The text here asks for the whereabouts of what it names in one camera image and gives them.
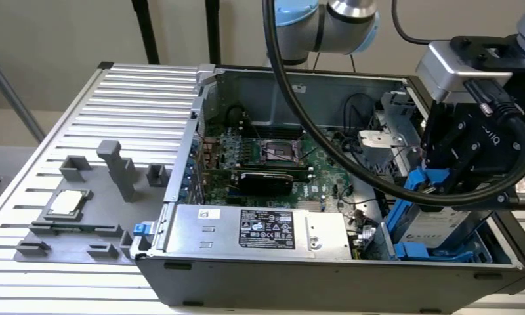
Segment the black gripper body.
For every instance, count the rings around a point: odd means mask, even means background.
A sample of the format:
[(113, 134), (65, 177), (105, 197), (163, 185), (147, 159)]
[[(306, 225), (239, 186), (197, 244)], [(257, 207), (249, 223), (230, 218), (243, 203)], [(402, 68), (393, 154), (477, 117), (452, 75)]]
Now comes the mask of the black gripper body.
[(485, 115), (473, 103), (433, 102), (422, 133), (424, 166), (457, 179), (525, 175), (525, 121)]

